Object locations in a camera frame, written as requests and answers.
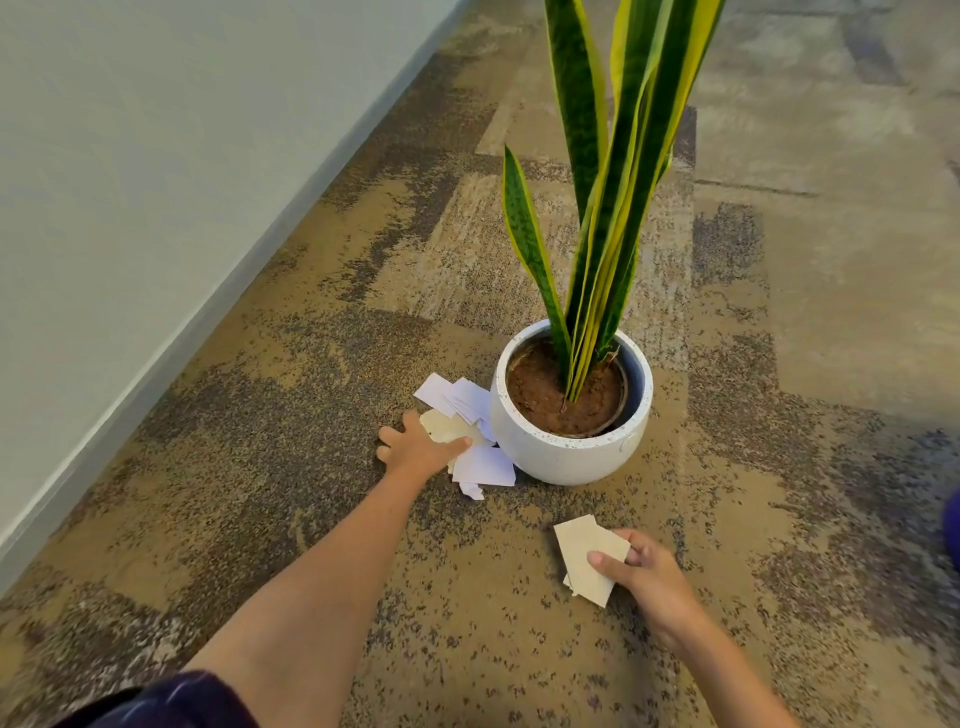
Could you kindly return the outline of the person's left hand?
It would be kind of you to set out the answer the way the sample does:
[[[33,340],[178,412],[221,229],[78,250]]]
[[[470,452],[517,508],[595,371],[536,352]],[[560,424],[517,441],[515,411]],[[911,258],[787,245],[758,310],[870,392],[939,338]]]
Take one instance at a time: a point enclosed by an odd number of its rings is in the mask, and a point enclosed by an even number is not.
[[[422,488],[447,467],[433,466],[433,440],[414,410],[402,415],[400,428],[380,427],[377,439],[375,455],[384,467],[383,482]]]

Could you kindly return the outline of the person's right hand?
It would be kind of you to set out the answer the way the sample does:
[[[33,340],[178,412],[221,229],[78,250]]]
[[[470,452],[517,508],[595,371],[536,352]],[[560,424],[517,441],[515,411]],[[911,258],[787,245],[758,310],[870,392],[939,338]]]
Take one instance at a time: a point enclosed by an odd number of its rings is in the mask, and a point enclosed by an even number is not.
[[[629,541],[630,551],[639,552],[639,575],[635,599],[651,631],[677,652],[674,637],[701,607],[674,555],[646,532],[616,529],[617,536]]]

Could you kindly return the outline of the beige paper card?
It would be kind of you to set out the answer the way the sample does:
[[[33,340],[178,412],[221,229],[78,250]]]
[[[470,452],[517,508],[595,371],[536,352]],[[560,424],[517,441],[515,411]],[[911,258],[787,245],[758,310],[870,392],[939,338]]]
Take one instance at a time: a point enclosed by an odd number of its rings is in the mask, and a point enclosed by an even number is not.
[[[607,607],[615,583],[590,565],[590,552],[601,552],[624,563],[630,552],[629,540],[600,526],[594,515],[579,516],[554,525],[560,556],[566,569],[562,584],[574,597],[597,607]]]
[[[496,444],[484,435],[480,427],[469,424],[457,413],[449,417],[433,408],[422,413],[419,419],[430,438],[438,443],[468,438],[473,447],[493,447]]]

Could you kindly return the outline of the person's right forearm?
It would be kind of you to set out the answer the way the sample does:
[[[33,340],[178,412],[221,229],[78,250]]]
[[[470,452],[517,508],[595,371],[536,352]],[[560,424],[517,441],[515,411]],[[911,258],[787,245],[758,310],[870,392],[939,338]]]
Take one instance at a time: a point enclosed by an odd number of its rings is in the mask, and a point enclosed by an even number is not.
[[[703,610],[673,640],[717,728],[801,728],[739,646]]]

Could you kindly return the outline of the person's left forearm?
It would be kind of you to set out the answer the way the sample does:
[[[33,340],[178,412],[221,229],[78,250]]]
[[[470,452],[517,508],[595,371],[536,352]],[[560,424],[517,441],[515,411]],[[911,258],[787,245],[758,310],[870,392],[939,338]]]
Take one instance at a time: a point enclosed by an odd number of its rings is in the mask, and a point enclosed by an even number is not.
[[[364,499],[242,605],[191,661],[259,728],[337,728],[412,506],[433,470],[391,466]]]

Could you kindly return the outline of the brown potting soil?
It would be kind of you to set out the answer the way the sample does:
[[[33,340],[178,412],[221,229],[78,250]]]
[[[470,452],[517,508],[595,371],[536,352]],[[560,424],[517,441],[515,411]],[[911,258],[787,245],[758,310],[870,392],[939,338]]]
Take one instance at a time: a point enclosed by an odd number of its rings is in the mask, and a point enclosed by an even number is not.
[[[618,358],[596,365],[575,401],[565,397],[559,360],[548,335],[523,343],[506,369],[507,391],[523,418],[563,438],[587,439],[614,426],[627,405],[629,380]]]

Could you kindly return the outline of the white speckled plant pot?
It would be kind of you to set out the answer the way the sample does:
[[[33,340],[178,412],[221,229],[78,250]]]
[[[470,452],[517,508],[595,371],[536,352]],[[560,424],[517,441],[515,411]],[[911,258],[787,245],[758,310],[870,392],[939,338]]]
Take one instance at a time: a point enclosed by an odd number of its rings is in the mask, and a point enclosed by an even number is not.
[[[637,343],[618,329],[616,361],[626,379],[626,402],[610,428],[591,438],[565,438],[534,426],[523,417],[508,393],[509,364],[522,345],[545,338],[549,321],[534,322],[513,338],[502,352],[489,387],[490,426],[495,442],[524,474],[557,486],[580,486],[603,480],[622,468],[642,442],[650,419],[654,380],[650,364]]]

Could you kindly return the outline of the green yellow snake plant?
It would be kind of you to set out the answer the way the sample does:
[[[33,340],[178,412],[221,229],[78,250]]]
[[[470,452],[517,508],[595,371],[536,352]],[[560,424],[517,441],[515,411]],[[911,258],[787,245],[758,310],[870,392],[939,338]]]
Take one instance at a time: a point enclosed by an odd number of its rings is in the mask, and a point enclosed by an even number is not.
[[[579,219],[565,304],[522,164],[507,145],[502,206],[510,243],[547,314],[559,390],[572,405],[592,370],[613,356],[642,225],[672,164],[726,0],[618,0],[608,59],[612,108],[583,0],[543,4]]]

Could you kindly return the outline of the blue object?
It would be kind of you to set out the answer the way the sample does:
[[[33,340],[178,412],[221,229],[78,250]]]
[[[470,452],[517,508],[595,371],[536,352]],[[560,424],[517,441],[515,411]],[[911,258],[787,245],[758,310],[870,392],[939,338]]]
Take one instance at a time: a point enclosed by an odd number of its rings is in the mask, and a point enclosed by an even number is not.
[[[942,507],[942,541],[944,552],[960,575],[960,486],[957,486]]]

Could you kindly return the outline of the dark blue sleeve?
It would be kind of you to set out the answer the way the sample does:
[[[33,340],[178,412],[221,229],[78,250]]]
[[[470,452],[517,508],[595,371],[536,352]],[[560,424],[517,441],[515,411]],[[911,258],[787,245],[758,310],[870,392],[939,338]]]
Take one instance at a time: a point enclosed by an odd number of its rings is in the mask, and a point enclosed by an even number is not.
[[[72,710],[50,728],[260,728],[236,691],[190,670],[120,689]]]

